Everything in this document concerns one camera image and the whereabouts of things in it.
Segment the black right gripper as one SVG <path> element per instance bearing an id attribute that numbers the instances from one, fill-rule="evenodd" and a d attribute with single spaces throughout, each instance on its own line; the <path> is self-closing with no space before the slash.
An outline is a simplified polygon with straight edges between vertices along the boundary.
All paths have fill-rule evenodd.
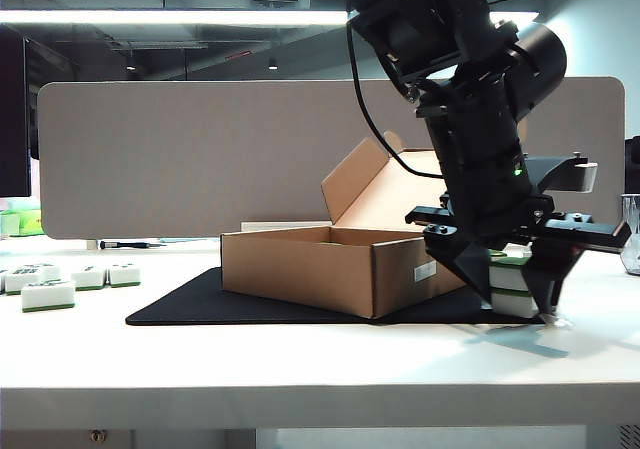
<path id="1" fill-rule="evenodd" d="M 627 223 L 596 224 L 556 212 L 546 190 L 577 182 L 585 157 L 530 157 L 517 124 L 556 83 L 515 82 L 507 76 L 431 84 L 421 98 L 447 192 L 440 209 L 415 208 L 407 222 L 422 223 L 426 252 L 491 302 L 488 248 L 529 243 L 524 281 L 540 316 L 554 316 L 564 279 L 584 249 L 620 251 Z"/>

